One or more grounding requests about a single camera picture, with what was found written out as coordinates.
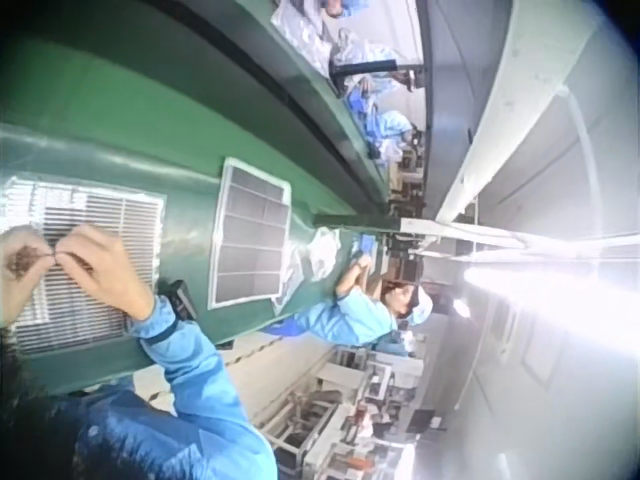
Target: cable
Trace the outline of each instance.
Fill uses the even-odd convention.
[[[562,85],[558,89],[558,96],[564,98],[569,103],[569,111],[571,112],[571,118],[576,127],[578,138],[580,139],[580,145],[582,146],[582,153],[584,159],[584,166],[587,172],[587,180],[589,182],[589,193],[591,195],[591,205],[594,210],[593,229],[595,236],[601,237],[604,230],[603,227],[603,211],[602,205],[602,190],[600,189],[600,179],[598,177],[598,165],[596,164],[595,155],[593,153],[593,145],[591,144],[591,137],[587,124],[584,121],[584,115],[580,109],[580,104],[575,95],[571,93],[569,87]]]

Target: metal mesh filter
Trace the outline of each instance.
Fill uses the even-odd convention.
[[[82,223],[122,237],[131,261],[154,286],[159,266],[164,198],[112,187],[14,177],[3,189],[2,230],[30,224],[50,245]],[[15,323],[23,353],[50,352],[124,335],[123,312],[86,295],[53,267]]]
[[[227,159],[213,235],[209,308],[280,294],[291,186]]]

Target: black hair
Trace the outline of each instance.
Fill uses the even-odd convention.
[[[76,450],[84,424],[25,381],[15,348],[0,331],[0,443],[3,479],[177,480],[125,440],[102,440]]]
[[[384,297],[387,295],[387,293],[391,292],[392,290],[395,290],[396,288],[402,288],[405,285],[406,284],[402,282],[392,282],[392,281],[384,282],[382,285],[382,290],[380,291],[380,301],[385,306],[387,306],[387,304],[384,301]],[[411,294],[411,298],[409,299],[407,312],[403,313],[402,315],[397,315],[396,318],[398,320],[404,320],[409,315],[411,315],[411,313],[413,312],[413,309],[418,306],[418,303],[420,303],[420,300],[418,297],[418,285],[417,284],[413,284],[413,285],[415,285],[415,288],[413,289],[413,293]]]

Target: white frame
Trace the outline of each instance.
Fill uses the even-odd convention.
[[[287,214],[287,222],[285,224],[285,245],[283,245],[283,261],[282,265],[280,265],[280,279],[278,285],[278,293],[270,294],[270,295],[258,295],[255,297],[243,297],[237,298],[235,300],[227,300],[225,302],[216,302],[214,299],[216,287],[217,287],[217,273],[218,273],[218,260],[220,257],[220,247],[222,245],[223,238],[223,212],[226,211],[227,207],[227,198],[229,192],[229,186],[231,185],[231,171],[233,168],[238,168],[244,170],[245,172],[250,173],[251,175],[264,180],[265,182],[269,182],[277,187],[282,188],[282,203],[289,207],[289,212]],[[238,303],[251,302],[254,300],[264,300],[264,299],[273,299],[282,295],[282,278],[285,274],[286,263],[284,261],[284,257],[286,254],[286,242],[289,238],[289,229],[291,225],[291,184],[285,180],[269,175],[268,173],[249,165],[248,163],[243,162],[237,158],[227,157],[224,162],[224,167],[222,170],[222,178],[220,179],[220,191],[218,192],[218,204],[216,206],[216,218],[213,226],[213,235],[211,238],[211,260],[209,264],[209,283],[208,283],[208,295],[207,295],[207,304],[208,310],[212,310],[214,308],[227,307],[230,305],[236,305]]]

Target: white ceiling beam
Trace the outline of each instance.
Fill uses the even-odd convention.
[[[579,0],[514,0],[487,106],[438,221],[452,222],[507,162],[601,21],[595,7]]]

